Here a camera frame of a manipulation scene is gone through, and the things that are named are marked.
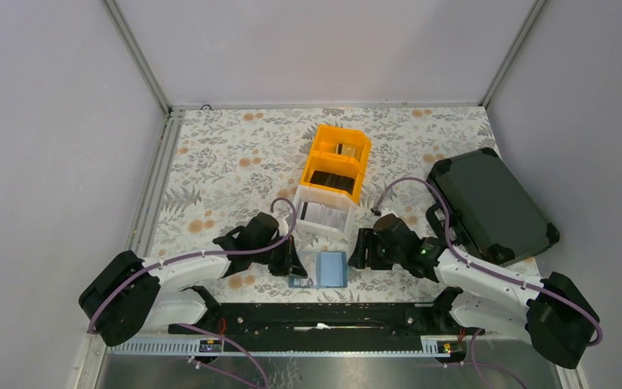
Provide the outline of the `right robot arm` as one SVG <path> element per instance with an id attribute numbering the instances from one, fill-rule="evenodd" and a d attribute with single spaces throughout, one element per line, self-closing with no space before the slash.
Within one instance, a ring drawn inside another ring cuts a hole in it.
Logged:
<path id="1" fill-rule="evenodd" d="M 569 277 L 524 276 L 475 259 L 444 238 L 419 237 L 393 213 L 359 229 L 348 264 L 372 270 L 399 265 L 443 285 L 432 323 L 445 334 L 462 326 L 512 336 L 565 369 L 577 368 L 601 338 L 599 316 Z"/>

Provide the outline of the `yellow card storage bin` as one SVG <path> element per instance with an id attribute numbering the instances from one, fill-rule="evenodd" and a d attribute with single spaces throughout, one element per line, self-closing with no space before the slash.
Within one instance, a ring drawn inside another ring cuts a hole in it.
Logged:
<path id="1" fill-rule="evenodd" d="M 361 130 L 319 125 L 300 184 L 346 195 L 358 204 L 371 148 L 369 137 Z"/>

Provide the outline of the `blue card holder wallet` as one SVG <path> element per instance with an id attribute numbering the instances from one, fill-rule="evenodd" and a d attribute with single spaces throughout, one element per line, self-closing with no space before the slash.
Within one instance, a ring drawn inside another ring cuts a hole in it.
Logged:
<path id="1" fill-rule="evenodd" d="M 305 278 L 289 277 L 293 289 L 342 289 L 348 286 L 347 257 L 344 251 L 301 251 Z"/>

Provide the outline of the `white card storage bin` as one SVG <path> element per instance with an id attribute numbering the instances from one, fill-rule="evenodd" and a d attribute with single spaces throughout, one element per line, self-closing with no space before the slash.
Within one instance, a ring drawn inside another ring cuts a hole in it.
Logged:
<path id="1" fill-rule="evenodd" d="M 359 206 L 346 194 L 299 185 L 293 204 L 296 229 L 332 240 L 348 240 Z"/>

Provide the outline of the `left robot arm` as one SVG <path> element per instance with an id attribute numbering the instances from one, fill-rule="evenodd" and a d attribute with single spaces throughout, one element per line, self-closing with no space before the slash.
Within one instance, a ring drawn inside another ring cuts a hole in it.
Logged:
<path id="1" fill-rule="evenodd" d="M 208 333 L 219 312 L 197 287 L 260 263 L 275 267 L 292 244 L 293 221 L 260 212 L 248 224 L 215 238 L 205 249 L 175 258 L 140 258 L 132 250 L 118 254 L 82 291 L 78 304 L 89 331 L 117 346 L 141 331 L 190 324 Z"/>

